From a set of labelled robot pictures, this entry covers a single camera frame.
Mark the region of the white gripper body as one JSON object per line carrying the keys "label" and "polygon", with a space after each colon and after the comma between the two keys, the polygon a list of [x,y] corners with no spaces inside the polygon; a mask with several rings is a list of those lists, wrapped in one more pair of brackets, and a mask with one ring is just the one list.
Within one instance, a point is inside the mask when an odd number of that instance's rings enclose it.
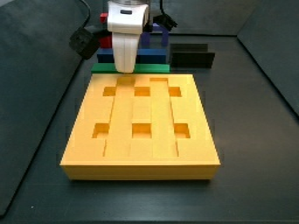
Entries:
{"label": "white gripper body", "polygon": [[114,33],[140,35],[148,21],[148,5],[108,1],[106,6],[106,29]]}

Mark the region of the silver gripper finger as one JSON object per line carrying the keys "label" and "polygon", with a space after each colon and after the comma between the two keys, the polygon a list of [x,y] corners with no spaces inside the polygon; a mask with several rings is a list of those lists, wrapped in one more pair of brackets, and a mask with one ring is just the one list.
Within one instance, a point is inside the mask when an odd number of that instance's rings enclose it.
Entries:
{"label": "silver gripper finger", "polygon": [[125,71],[125,40],[124,35],[121,33],[112,33],[112,46],[113,46],[113,56],[114,56],[114,64],[116,70],[122,73]]}
{"label": "silver gripper finger", "polygon": [[134,34],[125,35],[125,72],[126,73],[132,73],[134,70],[138,38],[140,36]]}

